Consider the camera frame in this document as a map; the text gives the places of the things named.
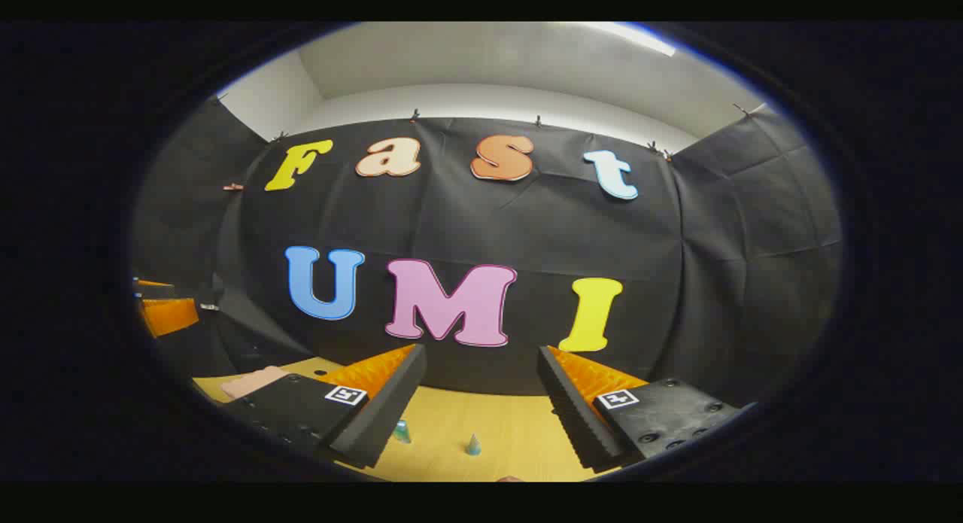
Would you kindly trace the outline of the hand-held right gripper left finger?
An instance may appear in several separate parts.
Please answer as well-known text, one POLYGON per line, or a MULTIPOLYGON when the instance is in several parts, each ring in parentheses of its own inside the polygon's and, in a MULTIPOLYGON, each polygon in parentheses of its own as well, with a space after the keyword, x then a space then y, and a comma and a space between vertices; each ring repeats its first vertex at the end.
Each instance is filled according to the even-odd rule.
POLYGON ((270 373, 223 410, 262 437, 317 461, 374 467, 427 368, 426 349, 407 345, 320 378, 270 373))

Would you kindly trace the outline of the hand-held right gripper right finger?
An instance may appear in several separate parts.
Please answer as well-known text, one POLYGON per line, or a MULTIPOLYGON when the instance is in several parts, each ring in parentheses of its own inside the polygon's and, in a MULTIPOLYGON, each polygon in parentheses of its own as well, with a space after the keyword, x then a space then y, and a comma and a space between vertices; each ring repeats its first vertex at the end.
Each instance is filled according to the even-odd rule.
POLYGON ((705 437, 743 409, 677 378, 647 382, 556 347, 537 371, 582 467, 620 469, 705 437))

